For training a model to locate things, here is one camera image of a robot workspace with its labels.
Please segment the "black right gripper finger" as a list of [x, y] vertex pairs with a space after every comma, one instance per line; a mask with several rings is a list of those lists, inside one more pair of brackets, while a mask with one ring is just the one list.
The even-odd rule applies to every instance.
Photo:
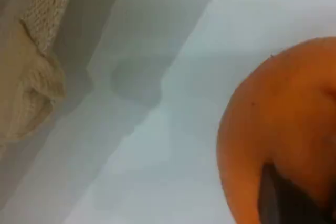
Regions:
[[320, 208], [274, 165], [263, 167], [259, 187], [258, 213], [261, 223], [331, 223], [331, 206]]

